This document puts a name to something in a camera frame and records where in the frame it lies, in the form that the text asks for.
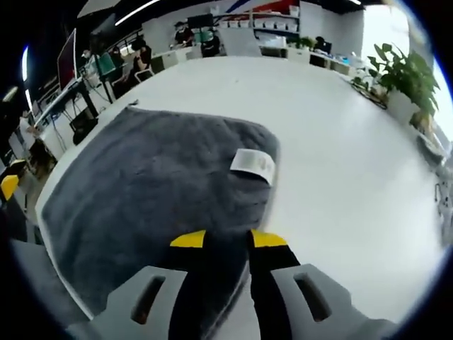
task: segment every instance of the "ceiling light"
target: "ceiling light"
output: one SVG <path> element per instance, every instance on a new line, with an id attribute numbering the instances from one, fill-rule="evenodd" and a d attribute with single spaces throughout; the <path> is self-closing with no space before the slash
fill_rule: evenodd
<path id="1" fill-rule="evenodd" d="M 28 46 L 23 51 L 22 55 L 22 79 L 27 80 L 27 58 L 28 58 Z"/>
<path id="2" fill-rule="evenodd" d="M 137 8 L 136 10 L 130 12 L 129 14 L 127 14 L 125 17 L 121 18 L 120 20 L 118 20 L 116 23 L 115 23 L 115 26 L 118 26 L 120 25 L 121 23 L 125 22 L 128 18 L 130 18 L 131 16 L 139 13 L 142 9 L 145 9 L 146 7 L 148 6 L 151 6 L 152 4 L 155 4 L 157 1 L 160 1 L 160 0 L 151 0 L 150 2 L 146 3 L 145 5 L 143 6 L 140 6 L 139 8 Z"/>
<path id="3" fill-rule="evenodd" d="M 3 97 L 2 101 L 10 101 L 16 94 L 17 90 L 18 90 L 17 86 L 13 86 L 12 88 L 10 88 L 8 93 L 5 94 L 5 96 Z"/>
<path id="4" fill-rule="evenodd" d="M 28 107 L 30 108 L 30 111 L 33 112 L 33 105 L 31 103 L 30 92 L 28 90 L 25 90 L 25 97 L 27 97 L 27 103 Z"/>

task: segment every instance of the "white cabinet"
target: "white cabinet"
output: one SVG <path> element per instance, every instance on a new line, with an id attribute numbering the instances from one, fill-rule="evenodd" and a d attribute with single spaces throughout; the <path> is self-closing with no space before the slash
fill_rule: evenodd
<path id="1" fill-rule="evenodd" d="M 288 58 L 288 60 L 291 60 L 292 62 L 299 62 L 301 64 L 309 64 L 310 63 L 310 51 L 288 47 L 287 48 L 287 58 Z"/>

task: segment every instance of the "potted plant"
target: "potted plant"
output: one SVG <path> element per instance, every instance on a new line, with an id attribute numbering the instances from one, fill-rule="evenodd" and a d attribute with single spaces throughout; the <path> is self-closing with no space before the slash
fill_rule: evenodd
<path id="1" fill-rule="evenodd" d="M 290 47 L 294 46 L 297 49 L 305 47 L 307 50 L 312 50 L 316 44 L 315 39 L 311 39 L 310 37 L 297 37 L 297 38 L 288 38 L 287 43 Z"/>
<path id="2" fill-rule="evenodd" d="M 395 52 L 390 44 L 374 48 L 380 60 L 368 57 L 373 66 L 368 73 L 385 90 L 390 114 L 402 125 L 410 123 L 418 129 L 432 121 L 430 116 L 438 108 L 434 90 L 439 86 L 426 61 L 416 52 L 407 56 L 400 49 Z"/>

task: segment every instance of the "window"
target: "window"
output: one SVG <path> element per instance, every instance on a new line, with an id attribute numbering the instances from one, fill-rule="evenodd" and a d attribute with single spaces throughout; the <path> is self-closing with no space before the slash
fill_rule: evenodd
<path id="1" fill-rule="evenodd" d="M 404 54 L 409 53 L 409 24 L 406 14 L 399 8 L 387 5 L 365 7 L 362 59 L 377 57 L 374 44 L 393 44 Z"/>
<path id="2" fill-rule="evenodd" d="M 432 71 L 440 88 L 435 92 L 435 99 L 439 106 L 439 110 L 437 110 L 434 114 L 434 121 L 436 122 L 437 127 L 443 132 L 443 135 L 445 135 L 445 137 L 448 139 L 448 141 L 453 142 L 452 97 L 450 95 L 447 80 L 444 78 L 437 60 L 434 61 L 434 67 Z"/>

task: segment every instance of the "shelf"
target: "shelf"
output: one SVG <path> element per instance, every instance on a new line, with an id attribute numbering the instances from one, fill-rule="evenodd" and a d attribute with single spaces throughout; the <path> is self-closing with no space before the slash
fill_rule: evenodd
<path id="1" fill-rule="evenodd" d="M 250 16 L 250 12 L 218 14 L 213 17 L 214 18 L 223 18 L 223 17 L 228 17 L 228 16 Z M 299 20 L 299 17 L 297 17 L 297 16 L 290 16 L 288 14 L 280 14 L 280 13 L 253 12 L 252 16 L 276 16 L 278 18 L 290 18 L 290 19 Z"/>
<path id="2" fill-rule="evenodd" d="M 299 20 L 299 17 L 297 16 L 290 16 L 288 14 L 280 14 L 280 13 L 266 13 L 266 12 L 253 12 L 253 16 L 277 16 L 279 18 L 291 18 L 291 19 L 296 19 Z"/>
<path id="3" fill-rule="evenodd" d="M 213 16 L 214 18 L 223 18 L 225 16 L 248 16 L 249 13 L 245 12 L 245 13 L 228 13 L 228 14 L 219 14 L 217 16 Z"/>
<path id="4" fill-rule="evenodd" d="M 259 28 L 259 27 L 250 27 L 253 30 L 265 30 L 268 32 L 276 32 L 276 33 L 286 33 L 286 34 L 294 34 L 294 35 L 299 35 L 299 32 L 293 32 L 291 30 L 279 30 L 277 28 Z"/>

